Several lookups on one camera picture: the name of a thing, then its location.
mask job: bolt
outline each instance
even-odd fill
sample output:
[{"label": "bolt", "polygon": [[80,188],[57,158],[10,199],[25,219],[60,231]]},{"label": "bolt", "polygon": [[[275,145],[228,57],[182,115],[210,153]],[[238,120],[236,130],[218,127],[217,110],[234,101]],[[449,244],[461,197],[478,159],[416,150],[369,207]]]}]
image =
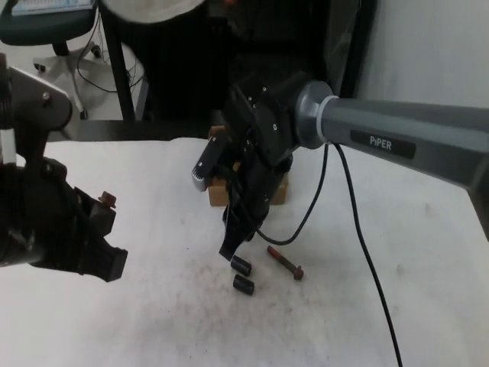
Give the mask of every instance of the bolt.
[{"label": "bolt", "polygon": [[116,197],[114,195],[111,195],[107,191],[104,191],[102,193],[102,196],[99,198],[100,203],[104,204],[105,206],[108,206],[109,208],[115,208],[115,201]]},{"label": "bolt", "polygon": [[275,248],[272,246],[268,246],[268,253],[275,258],[279,263],[281,263],[287,270],[289,270],[293,274],[293,278],[296,281],[300,281],[304,276],[304,271],[300,266],[295,266],[290,261],[282,256]]}]

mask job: chair leg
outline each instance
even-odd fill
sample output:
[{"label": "chair leg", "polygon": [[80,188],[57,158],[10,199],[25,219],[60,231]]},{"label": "chair leg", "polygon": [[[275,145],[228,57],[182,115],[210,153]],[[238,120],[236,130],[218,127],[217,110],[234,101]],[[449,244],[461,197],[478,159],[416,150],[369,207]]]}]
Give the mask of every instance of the chair leg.
[{"label": "chair leg", "polygon": [[112,73],[111,66],[106,65],[104,63],[96,63],[95,61],[86,60],[86,59],[81,59],[79,62],[78,59],[72,59],[70,62],[73,70],[76,70],[76,68],[79,67],[80,70],[85,70],[85,71],[97,70],[99,72]]},{"label": "chair leg", "polygon": [[95,45],[96,43],[94,41],[90,41],[88,47],[82,47],[77,50],[70,51],[70,56],[78,60],[81,55],[81,58],[83,59],[86,55],[90,53],[90,51],[94,48]]},{"label": "chair leg", "polygon": [[38,65],[43,65],[45,67],[54,67],[59,61],[58,56],[52,57],[35,57],[32,59],[32,63],[36,63]]},{"label": "chair leg", "polygon": [[45,73],[43,75],[43,78],[45,80],[49,80],[50,82],[55,82],[59,77],[60,75],[63,73],[64,71],[64,68],[63,66],[60,64],[60,61],[57,60],[57,63],[55,65],[53,65],[48,71],[47,73]]},{"label": "chair leg", "polygon": [[73,73],[73,69],[70,66],[68,57],[64,57],[61,63],[63,65],[64,71],[68,76],[68,81],[70,82],[70,86],[72,90],[71,96],[73,97],[73,101],[75,102],[75,105],[82,119],[83,118],[86,119],[87,117],[86,109],[85,106],[83,106],[81,98],[79,97],[78,87],[76,86],[76,82],[75,82],[75,75]]}]

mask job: black cylinder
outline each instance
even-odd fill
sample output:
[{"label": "black cylinder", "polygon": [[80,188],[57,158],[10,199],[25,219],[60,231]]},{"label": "black cylinder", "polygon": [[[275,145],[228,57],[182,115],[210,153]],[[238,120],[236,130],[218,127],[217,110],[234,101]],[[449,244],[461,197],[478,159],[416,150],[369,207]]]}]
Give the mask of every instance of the black cylinder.
[{"label": "black cylinder", "polygon": [[235,281],[233,281],[232,286],[248,296],[251,296],[254,291],[254,283],[245,277],[242,277],[240,274],[236,274]]},{"label": "black cylinder", "polygon": [[233,256],[231,267],[242,273],[245,277],[249,277],[251,274],[251,264],[238,256]]}]

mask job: screw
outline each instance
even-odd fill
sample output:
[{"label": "screw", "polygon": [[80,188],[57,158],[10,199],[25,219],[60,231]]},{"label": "screw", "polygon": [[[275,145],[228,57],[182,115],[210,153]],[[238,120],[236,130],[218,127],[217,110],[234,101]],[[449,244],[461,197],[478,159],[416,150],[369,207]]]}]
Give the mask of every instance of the screw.
[{"label": "screw", "polygon": [[49,101],[51,100],[51,95],[48,92],[43,93],[43,106],[47,106]]},{"label": "screw", "polygon": [[268,246],[267,251],[273,258],[275,258],[279,263],[281,263],[285,268],[287,268],[292,274],[296,281],[300,281],[304,276],[304,271],[300,266],[295,266],[290,261],[282,256],[275,248]]},{"label": "screw", "polygon": [[105,206],[108,206],[109,208],[115,208],[115,201],[116,198],[114,195],[111,195],[107,191],[104,191],[102,193],[102,196],[99,198],[100,203],[104,204]]}]

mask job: table surface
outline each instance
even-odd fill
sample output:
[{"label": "table surface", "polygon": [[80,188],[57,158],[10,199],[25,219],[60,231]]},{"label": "table surface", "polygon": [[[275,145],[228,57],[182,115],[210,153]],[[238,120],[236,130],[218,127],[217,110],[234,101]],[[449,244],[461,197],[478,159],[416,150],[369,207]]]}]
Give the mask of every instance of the table surface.
[{"label": "table surface", "polygon": [[[218,255],[222,210],[190,178],[205,142],[52,143],[47,156],[92,196],[117,196],[108,240],[129,251],[122,279],[21,265],[0,270],[0,365],[395,365],[374,282],[355,233],[345,176],[330,152],[303,234],[282,249],[292,279],[253,239],[253,297],[232,288]],[[486,366],[489,246],[467,194],[346,150],[364,237],[405,365]],[[316,188],[321,151],[299,150],[286,206],[264,232],[284,239]]]}]

